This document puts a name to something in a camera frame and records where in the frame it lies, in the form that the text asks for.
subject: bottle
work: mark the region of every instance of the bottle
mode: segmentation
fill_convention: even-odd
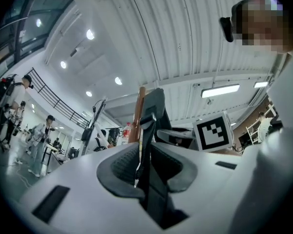
[[[122,145],[128,144],[130,130],[131,130],[130,123],[127,122],[127,126],[123,130]]]

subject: railing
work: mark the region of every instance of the railing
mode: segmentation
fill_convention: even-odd
[[[28,72],[32,78],[34,89],[40,94],[54,109],[82,128],[86,128],[89,121],[76,113],[66,105],[41,79],[34,68]]]

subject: white jacket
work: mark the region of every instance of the white jacket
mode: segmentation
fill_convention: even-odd
[[[45,127],[46,127],[46,124],[44,123],[40,123],[34,130],[33,134],[32,134],[32,138],[31,138],[31,141],[33,142],[33,145],[34,146],[37,146],[38,143],[41,141],[41,139],[43,138],[44,136],[44,131],[45,131]]]

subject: gray floor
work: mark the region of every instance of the gray floor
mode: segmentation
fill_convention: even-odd
[[[24,192],[39,178],[28,172],[27,164],[30,163],[31,157],[25,152],[26,143],[24,138],[19,134],[12,136],[11,149],[3,152],[0,148],[0,189],[2,193],[15,201],[19,201]],[[22,165],[16,163],[16,158],[20,157]],[[45,156],[42,165],[41,174],[46,172],[48,155]]]

